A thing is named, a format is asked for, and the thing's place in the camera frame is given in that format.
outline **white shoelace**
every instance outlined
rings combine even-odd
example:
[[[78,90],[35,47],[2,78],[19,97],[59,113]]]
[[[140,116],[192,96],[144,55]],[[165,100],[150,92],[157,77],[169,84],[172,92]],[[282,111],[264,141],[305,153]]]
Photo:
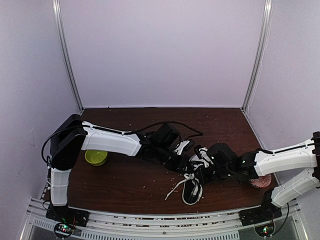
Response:
[[[192,191],[191,194],[192,194],[193,196],[195,196],[195,195],[198,193],[199,189],[200,189],[200,193],[199,193],[199,195],[198,195],[198,198],[197,198],[197,200],[196,200],[194,203],[190,204],[190,203],[187,203],[187,202],[184,200],[184,198],[183,198],[183,195],[184,195],[184,194],[182,193],[182,200],[183,200],[183,202],[184,202],[185,204],[187,204],[187,205],[196,204],[197,202],[199,202],[199,200],[200,200],[200,198],[201,198],[201,196],[202,196],[202,193],[203,193],[202,186],[199,184],[199,180],[195,178],[195,175],[194,175],[193,173],[191,173],[191,174],[185,173],[183,176],[184,176],[184,179],[181,180],[180,182],[178,182],[178,183],[175,185],[175,187],[166,195],[166,197],[165,197],[164,200],[166,201],[167,198],[168,198],[181,184],[185,183],[186,181],[192,180],[192,183],[194,184],[194,189],[193,189],[193,191]]]

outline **wire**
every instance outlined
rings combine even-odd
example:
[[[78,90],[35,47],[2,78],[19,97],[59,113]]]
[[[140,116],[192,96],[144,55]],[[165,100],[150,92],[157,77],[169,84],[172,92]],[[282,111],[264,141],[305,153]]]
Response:
[[[274,235],[276,235],[278,232],[280,232],[280,230],[284,227],[284,225],[285,225],[285,223],[286,223],[286,221],[287,221],[287,219],[288,219],[290,207],[289,207],[289,203],[288,203],[288,202],[286,203],[286,205],[287,205],[287,207],[288,207],[288,211],[286,212],[285,219],[284,219],[281,227],[279,227],[279,229],[278,229],[275,233],[273,233],[272,236],[274,236]]]
[[[46,201],[44,201],[43,203],[42,203],[42,207],[45,209],[45,210],[47,210],[47,211],[49,211],[49,208],[46,208],[45,207],[45,203],[48,203],[49,202],[49,200],[46,200]]]
[[[263,153],[265,153],[265,154],[273,154],[272,151],[263,149],[263,148],[261,148],[261,147],[257,148],[256,151],[261,151],[261,152],[263,152]]]
[[[203,136],[204,135],[203,132],[201,132],[201,131],[193,128],[193,127],[190,127],[190,126],[188,126],[187,124],[185,124],[183,122],[179,122],[179,121],[159,121],[159,122],[155,122],[153,124],[150,124],[148,126],[145,126],[145,127],[141,128],[139,130],[124,132],[123,135],[137,134],[137,133],[140,133],[140,132],[142,132],[144,130],[147,130],[149,128],[152,128],[154,126],[161,125],[161,124],[177,124],[177,125],[184,126],[185,128],[197,133],[197,134],[188,136],[185,140],[187,140],[189,138],[192,138],[192,137],[198,137],[198,136]]]
[[[71,129],[76,129],[76,128],[84,128],[84,127],[87,127],[87,128],[90,128],[90,126],[88,125],[77,125],[77,126],[70,126],[70,127],[66,127],[64,129],[61,129],[61,130],[58,130],[56,132],[54,132],[53,134],[51,134],[43,143],[42,145],[42,148],[41,148],[41,157],[42,157],[42,160],[47,164],[47,165],[50,165],[50,162],[48,160],[48,157],[47,159],[45,159],[45,156],[44,156],[44,151],[45,151],[45,147],[47,145],[47,143],[57,134],[60,134],[64,131],[68,131],[68,130],[71,130]]]

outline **light purple wall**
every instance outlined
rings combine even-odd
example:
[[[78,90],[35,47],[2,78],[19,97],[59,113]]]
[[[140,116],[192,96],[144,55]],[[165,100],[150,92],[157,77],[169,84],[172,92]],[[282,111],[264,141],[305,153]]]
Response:
[[[265,1],[62,0],[85,107],[240,107]]]
[[[43,141],[77,111],[51,1],[0,2],[0,239],[16,239],[46,182]]]
[[[267,149],[303,142],[320,131],[320,1],[274,1],[262,70],[248,116]],[[278,174],[281,183],[300,170]],[[298,199],[319,240],[319,190]]]

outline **yellow-green bowl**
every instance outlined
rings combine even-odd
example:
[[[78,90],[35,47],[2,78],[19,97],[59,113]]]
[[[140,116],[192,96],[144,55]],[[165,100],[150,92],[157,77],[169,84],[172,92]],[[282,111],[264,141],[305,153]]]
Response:
[[[90,163],[92,166],[101,166],[107,160],[107,151],[100,150],[87,150],[84,154],[85,160]]]

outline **pink object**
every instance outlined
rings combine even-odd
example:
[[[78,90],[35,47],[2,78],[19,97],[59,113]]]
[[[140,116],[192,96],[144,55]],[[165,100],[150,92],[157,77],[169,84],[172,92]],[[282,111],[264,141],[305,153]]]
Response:
[[[249,183],[251,186],[253,186],[256,189],[263,189],[268,187],[271,184],[272,177],[271,174],[260,176],[257,179],[251,179],[249,180]]]

